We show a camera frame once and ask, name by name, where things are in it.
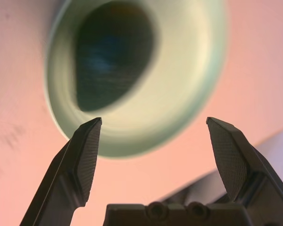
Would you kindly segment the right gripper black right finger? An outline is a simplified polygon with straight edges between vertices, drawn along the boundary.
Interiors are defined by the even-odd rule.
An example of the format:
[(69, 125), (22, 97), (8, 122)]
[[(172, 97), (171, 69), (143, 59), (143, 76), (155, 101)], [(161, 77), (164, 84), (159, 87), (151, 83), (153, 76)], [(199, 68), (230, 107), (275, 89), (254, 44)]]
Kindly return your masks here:
[(283, 226), (283, 181), (270, 163), (232, 124), (213, 117), (206, 123), (229, 199), (253, 226)]

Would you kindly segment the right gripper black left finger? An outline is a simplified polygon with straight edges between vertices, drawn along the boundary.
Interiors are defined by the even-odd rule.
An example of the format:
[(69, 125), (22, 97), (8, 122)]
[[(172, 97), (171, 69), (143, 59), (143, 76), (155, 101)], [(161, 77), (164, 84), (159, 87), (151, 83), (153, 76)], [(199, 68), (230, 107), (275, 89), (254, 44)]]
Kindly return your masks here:
[(82, 124), (53, 158), (22, 226), (68, 226), (89, 199), (95, 173), (101, 118)]

